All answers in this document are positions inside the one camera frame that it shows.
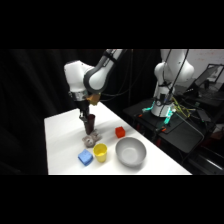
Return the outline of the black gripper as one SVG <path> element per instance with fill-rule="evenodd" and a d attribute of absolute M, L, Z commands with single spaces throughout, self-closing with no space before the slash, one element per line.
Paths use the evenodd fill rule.
<path fill-rule="evenodd" d="M 89 101 L 88 100 L 82 100 L 82 101 L 77 101 L 76 102 L 77 107 L 79 108 L 79 110 L 81 111 L 79 114 L 79 119 L 84 122 L 84 118 L 85 120 L 89 119 Z"/>

